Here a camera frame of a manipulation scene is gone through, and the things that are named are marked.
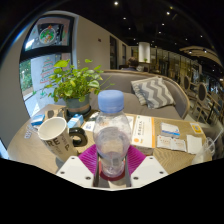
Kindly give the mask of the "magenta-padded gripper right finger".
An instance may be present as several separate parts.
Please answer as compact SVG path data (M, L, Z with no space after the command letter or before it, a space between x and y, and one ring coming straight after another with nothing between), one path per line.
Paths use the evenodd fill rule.
M130 146L125 159L129 186L140 188L168 175L154 156L146 156Z

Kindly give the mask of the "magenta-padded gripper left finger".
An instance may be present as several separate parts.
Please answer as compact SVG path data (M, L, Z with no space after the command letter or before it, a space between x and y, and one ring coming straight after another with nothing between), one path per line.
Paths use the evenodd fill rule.
M96 146L92 145L79 156L70 156L56 175L81 187L94 186L98 170Z

